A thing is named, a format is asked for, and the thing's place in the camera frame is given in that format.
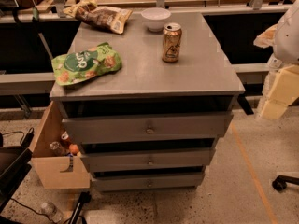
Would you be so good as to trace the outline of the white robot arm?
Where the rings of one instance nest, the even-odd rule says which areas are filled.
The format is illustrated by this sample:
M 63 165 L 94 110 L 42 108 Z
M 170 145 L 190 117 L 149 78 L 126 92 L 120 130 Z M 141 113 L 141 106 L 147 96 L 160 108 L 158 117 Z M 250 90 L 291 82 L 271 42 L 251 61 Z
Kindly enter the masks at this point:
M 299 98 L 299 0 L 278 23 L 258 35 L 253 44 L 273 48 L 269 73 L 263 85 L 258 113 L 264 119 L 279 119 Z

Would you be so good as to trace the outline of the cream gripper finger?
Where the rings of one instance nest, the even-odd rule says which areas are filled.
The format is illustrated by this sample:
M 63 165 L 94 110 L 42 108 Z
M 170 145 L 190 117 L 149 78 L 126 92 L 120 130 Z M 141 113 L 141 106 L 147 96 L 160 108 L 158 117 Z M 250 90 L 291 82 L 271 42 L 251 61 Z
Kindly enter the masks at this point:
M 272 86 L 259 103 L 259 115 L 263 119 L 279 119 L 299 98 L 299 66 L 290 65 L 275 73 Z
M 253 45 L 260 48 L 268 48 L 274 46 L 274 37 L 277 30 L 277 25 L 274 24 L 266 29 L 261 34 L 257 35 L 253 41 Z

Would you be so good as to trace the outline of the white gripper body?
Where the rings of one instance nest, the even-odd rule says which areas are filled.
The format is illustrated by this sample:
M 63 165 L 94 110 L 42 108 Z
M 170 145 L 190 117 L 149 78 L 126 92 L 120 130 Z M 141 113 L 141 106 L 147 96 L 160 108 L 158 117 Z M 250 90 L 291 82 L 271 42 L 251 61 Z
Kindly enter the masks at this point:
M 263 84 L 263 96 L 284 97 L 287 88 L 287 69 L 289 64 L 285 63 L 272 54 L 267 62 L 269 72 Z

